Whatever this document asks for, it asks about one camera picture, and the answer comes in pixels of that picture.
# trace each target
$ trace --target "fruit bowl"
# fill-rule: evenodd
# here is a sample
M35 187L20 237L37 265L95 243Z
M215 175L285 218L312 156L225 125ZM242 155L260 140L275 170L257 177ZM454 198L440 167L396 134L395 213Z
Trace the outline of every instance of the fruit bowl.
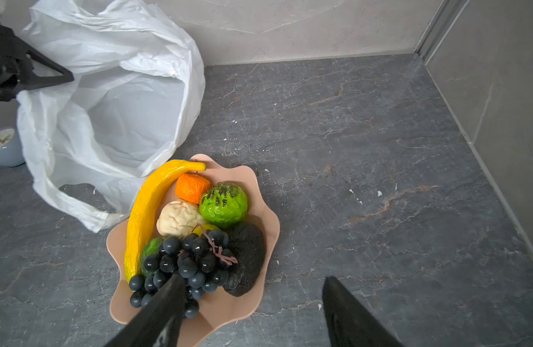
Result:
M206 171L199 174L206 177L212 184L233 182L244 189L249 199L249 211L245 221L256 224L263 231L266 254L259 277L248 293L236 298L226 293L223 288L218 288L214 293L207 293L199 300L200 308L197 317L184 319L181 324L178 347L196 346L216 329L230 322L249 317L257 309L263 298L266 268L280 235L280 221L264 202L255 172L250 167L239 166L227 169L204 154L196 154L191 157L190 161L206 164ZM175 183L164 194L163 201L156 212L155 221L164 205L177 199L174 189ZM108 252L116 261L120 271L120 281L110 302L110 315L116 322L122 324L129 323L140 311L140 309L130 305L130 297L133 292L128 287L124 274L127 227L127 220L118 224L110 231L106 240ZM159 236L155 227L152 237Z

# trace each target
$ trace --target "fake orange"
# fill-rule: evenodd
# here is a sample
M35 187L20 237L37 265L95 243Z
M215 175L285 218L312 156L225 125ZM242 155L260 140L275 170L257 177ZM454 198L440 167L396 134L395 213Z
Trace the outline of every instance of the fake orange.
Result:
M208 179L196 174L183 174L176 183L176 196L193 204L199 204L201 196L211 187Z

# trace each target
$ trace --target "white plastic bag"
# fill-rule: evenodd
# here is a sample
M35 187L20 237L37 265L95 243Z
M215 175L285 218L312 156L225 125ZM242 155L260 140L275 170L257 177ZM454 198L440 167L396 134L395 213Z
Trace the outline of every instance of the white plastic bag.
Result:
M75 81L22 91L18 133L34 190L93 232L127 217L144 177L199 115L205 77L193 39L141 0L40 0L25 40ZM59 190L89 183L116 213Z

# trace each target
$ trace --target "dark avocado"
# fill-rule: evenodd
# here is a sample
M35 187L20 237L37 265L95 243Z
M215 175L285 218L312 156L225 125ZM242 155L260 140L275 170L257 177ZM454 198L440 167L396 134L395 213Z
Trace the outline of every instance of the dark avocado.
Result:
M241 222L228 231L230 251L237 259L237 264L228 268L230 273L224 290L234 296L247 293L259 277L265 260L265 238L258 226Z

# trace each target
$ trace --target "gray marble countertop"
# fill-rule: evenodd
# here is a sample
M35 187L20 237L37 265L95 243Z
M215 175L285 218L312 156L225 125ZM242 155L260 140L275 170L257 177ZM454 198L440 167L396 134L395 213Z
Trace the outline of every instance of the gray marble countertop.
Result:
M329 346L334 275L405 346L533 346L533 262L413 55L206 69L175 158L248 165L281 234L256 313L203 346ZM102 346L108 231L0 167L0 346ZM66 187L105 206L88 185Z

